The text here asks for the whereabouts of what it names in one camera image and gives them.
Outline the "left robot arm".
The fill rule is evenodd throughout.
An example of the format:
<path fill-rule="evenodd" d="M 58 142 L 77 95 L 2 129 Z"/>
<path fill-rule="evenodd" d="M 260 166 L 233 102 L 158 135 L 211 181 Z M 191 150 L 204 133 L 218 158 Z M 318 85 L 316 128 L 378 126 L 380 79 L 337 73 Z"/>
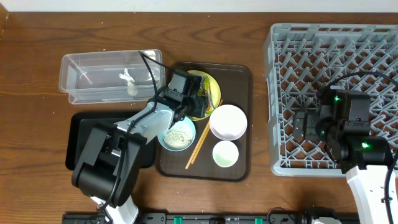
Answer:
<path fill-rule="evenodd" d="M 131 192 L 144 148 L 184 117 L 203 117 L 207 107 L 205 77 L 174 71 L 142 111 L 92 127 L 73 170 L 73 186 L 96 202 L 105 223 L 134 223 L 139 211 Z"/>

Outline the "white tissue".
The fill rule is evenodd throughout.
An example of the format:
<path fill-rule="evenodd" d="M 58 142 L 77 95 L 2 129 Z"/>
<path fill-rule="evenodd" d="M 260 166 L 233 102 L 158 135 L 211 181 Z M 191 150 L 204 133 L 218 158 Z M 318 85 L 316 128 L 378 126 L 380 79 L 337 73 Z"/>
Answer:
<path fill-rule="evenodd" d="M 133 79 L 132 76 L 130 76 L 128 72 L 128 68 L 124 69 L 124 73 L 119 74 L 119 78 L 122 80 L 125 80 L 127 83 L 127 93 L 131 96 L 136 96 L 137 95 L 137 89 L 135 86 L 135 79 Z"/>

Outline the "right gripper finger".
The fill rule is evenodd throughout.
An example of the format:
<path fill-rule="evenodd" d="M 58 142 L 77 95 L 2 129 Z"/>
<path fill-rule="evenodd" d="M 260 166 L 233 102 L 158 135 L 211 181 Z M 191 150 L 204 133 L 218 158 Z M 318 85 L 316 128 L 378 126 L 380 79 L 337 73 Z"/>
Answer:
<path fill-rule="evenodd" d="M 306 113 L 303 111 L 298 111 L 293 116 L 293 137 L 300 138 L 303 135 L 303 130 L 305 126 Z"/>
<path fill-rule="evenodd" d="M 317 124 L 319 120 L 318 113 L 308 113 L 305 124 L 305 139 L 306 140 L 319 140 L 317 133 Z"/>

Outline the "light green cup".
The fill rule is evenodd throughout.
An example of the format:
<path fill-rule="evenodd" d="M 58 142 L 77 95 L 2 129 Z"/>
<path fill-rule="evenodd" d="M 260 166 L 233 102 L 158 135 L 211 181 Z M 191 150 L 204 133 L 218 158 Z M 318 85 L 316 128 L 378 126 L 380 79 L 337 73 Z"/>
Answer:
<path fill-rule="evenodd" d="M 231 141 L 220 141 L 212 152 L 214 162 L 222 168 L 233 166 L 239 158 L 239 150 Z"/>

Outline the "pink white bowl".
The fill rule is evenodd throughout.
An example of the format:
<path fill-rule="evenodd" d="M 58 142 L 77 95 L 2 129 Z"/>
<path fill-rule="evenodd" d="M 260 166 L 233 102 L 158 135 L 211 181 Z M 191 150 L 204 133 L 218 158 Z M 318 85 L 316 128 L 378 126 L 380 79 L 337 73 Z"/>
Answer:
<path fill-rule="evenodd" d="M 235 105 L 221 105 L 210 116 L 210 130 L 219 139 L 234 141 L 239 139 L 248 126 L 248 120 Z"/>

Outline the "blue bowl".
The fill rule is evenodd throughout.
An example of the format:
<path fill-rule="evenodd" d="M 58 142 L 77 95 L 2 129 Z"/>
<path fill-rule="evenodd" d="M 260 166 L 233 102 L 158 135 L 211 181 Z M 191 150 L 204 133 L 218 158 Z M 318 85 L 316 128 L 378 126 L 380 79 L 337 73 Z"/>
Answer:
<path fill-rule="evenodd" d="M 191 119 L 185 117 L 157 136 L 166 150 L 179 152 L 189 148 L 196 137 L 196 128 Z"/>

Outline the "green snack wrapper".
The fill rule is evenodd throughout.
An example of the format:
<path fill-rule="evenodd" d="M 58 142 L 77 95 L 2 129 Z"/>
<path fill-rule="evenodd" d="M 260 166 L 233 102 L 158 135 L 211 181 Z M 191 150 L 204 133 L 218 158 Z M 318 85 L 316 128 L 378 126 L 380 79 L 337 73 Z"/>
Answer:
<path fill-rule="evenodd" d="M 211 114 L 213 112 L 213 110 L 215 109 L 215 107 L 214 107 L 213 99 L 211 96 L 210 79 L 208 77 L 205 77 L 205 80 L 203 82 L 202 94 L 205 95 L 206 99 L 208 100 L 206 114 Z"/>

